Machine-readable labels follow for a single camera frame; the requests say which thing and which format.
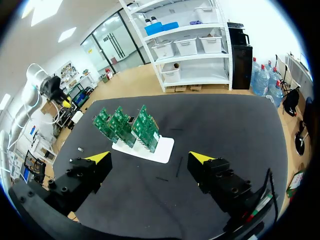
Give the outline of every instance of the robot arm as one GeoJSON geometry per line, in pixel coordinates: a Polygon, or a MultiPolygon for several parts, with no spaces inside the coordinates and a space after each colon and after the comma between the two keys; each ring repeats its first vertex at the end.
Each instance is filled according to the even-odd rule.
{"type": "Polygon", "coordinates": [[[0,133],[0,167],[3,187],[6,193],[11,186],[8,151],[13,151],[19,140],[19,135],[29,121],[31,115],[41,107],[44,95],[50,101],[70,107],[71,99],[60,89],[60,78],[51,77],[38,64],[31,64],[26,71],[27,82],[23,88],[22,106],[16,114],[9,135],[5,131],[0,133]]]}

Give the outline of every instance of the green circuit board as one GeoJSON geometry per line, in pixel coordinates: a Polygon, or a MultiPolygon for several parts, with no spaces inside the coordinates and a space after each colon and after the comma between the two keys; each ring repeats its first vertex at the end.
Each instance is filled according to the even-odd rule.
{"type": "Polygon", "coordinates": [[[151,153],[155,152],[160,138],[159,127],[154,118],[147,113],[145,105],[142,106],[133,123],[132,132],[151,153]]]}
{"type": "Polygon", "coordinates": [[[103,135],[116,144],[119,137],[108,127],[111,117],[112,116],[107,113],[107,110],[103,108],[99,115],[95,117],[93,125],[96,126],[103,135]]]}
{"type": "Polygon", "coordinates": [[[131,133],[132,117],[123,113],[121,106],[115,111],[108,122],[108,127],[114,132],[122,141],[124,141],[130,148],[136,142],[136,137],[131,133]]]}

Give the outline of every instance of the black table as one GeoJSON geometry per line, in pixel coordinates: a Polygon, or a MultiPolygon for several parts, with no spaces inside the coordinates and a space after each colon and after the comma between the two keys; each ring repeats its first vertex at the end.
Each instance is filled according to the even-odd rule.
{"type": "MultiPolygon", "coordinates": [[[[61,176],[70,158],[105,151],[111,151],[113,169],[98,193],[90,194],[76,212],[83,225],[102,232],[188,240],[207,240],[223,233],[230,217],[198,188],[187,170],[189,151],[227,159],[236,174],[252,181],[253,191],[263,185],[271,168],[279,208],[284,200],[286,142],[276,108],[263,97],[173,94],[96,101],[65,141],[53,165],[54,173],[61,176]],[[113,150],[112,142],[92,124],[103,107],[113,112],[122,106],[126,114],[135,116],[143,104],[157,121],[160,134],[174,138],[167,164],[113,150]]],[[[274,215],[271,209],[264,219],[267,226],[274,215]]]]}

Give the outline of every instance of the wooden floor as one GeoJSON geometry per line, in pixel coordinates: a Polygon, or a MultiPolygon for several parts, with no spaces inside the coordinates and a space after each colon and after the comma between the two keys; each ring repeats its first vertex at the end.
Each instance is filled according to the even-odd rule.
{"type": "MultiPolygon", "coordinates": [[[[156,96],[164,94],[240,94],[240,95],[253,95],[250,90],[228,90],[227,85],[204,85],[201,92],[187,90],[185,92],[177,93],[163,93],[158,79],[150,64],[143,65],[135,68],[128,69],[124,72],[119,72],[107,83],[99,82],[98,87],[92,92],[89,100],[82,106],[83,113],[86,108],[97,100],[125,98],[125,97],[139,97],[139,96],[156,96]]],[[[302,113],[297,110],[297,116],[291,117],[286,112],[283,114],[283,106],[278,109],[278,114],[282,123],[287,157],[288,157],[288,173],[287,173],[287,186],[290,183],[293,175],[302,167],[306,167],[311,157],[310,138],[305,140],[305,153],[299,156],[296,152],[294,136],[299,130],[299,121],[302,119],[302,113]]],[[[55,145],[53,146],[56,153],[61,149],[62,144],[67,139],[70,133],[69,129],[63,129],[58,137],[55,145]]],[[[54,176],[53,170],[48,166],[46,173],[49,176],[54,176]]],[[[289,205],[289,199],[284,198],[281,212],[289,205]]]]}

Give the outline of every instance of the glass wall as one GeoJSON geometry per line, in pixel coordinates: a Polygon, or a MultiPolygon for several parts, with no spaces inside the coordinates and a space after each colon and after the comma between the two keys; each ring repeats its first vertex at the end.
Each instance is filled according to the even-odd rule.
{"type": "Polygon", "coordinates": [[[90,35],[82,44],[83,50],[90,58],[92,64],[95,66],[96,70],[99,72],[100,75],[105,74],[106,68],[115,73],[112,67],[110,67],[110,63],[106,59],[104,53],[101,51],[99,45],[95,41],[94,37],[90,35]]]}
{"type": "Polygon", "coordinates": [[[93,35],[116,72],[144,64],[118,13],[100,25],[93,35]]]}
{"type": "Polygon", "coordinates": [[[118,73],[150,63],[123,9],[102,22],[81,46],[101,75],[105,73],[105,68],[118,73]]]}
{"type": "MultiPolygon", "coordinates": [[[[129,20],[129,17],[126,14],[125,10],[122,9],[121,11],[119,11],[119,14],[121,15],[125,25],[127,26],[128,31],[131,33],[131,36],[132,36],[134,42],[136,43],[137,47],[139,48],[144,61],[146,63],[150,63],[150,59],[146,53],[146,50],[145,50],[144,46],[142,45],[142,42],[140,41],[140,38],[139,38],[133,24],[129,20]]],[[[145,24],[145,17],[143,16],[143,14],[136,13],[135,16],[138,18],[138,20],[136,20],[135,23],[138,25],[138,27],[141,26],[141,28],[144,28],[146,26],[146,24],[145,24]]],[[[147,43],[147,45],[149,46],[149,49],[151,49],[151,47],[154,44],[155,44],[155,42],[153,40],[150,40],[149,43],[147,43]]],[[[153,56],[154,59],[158,58],[156,53],[153,50],[151,51],[151,53],[152,53],[152,56],[153,56],[153,54],[155,55],[155,56],[153,56]]]]}

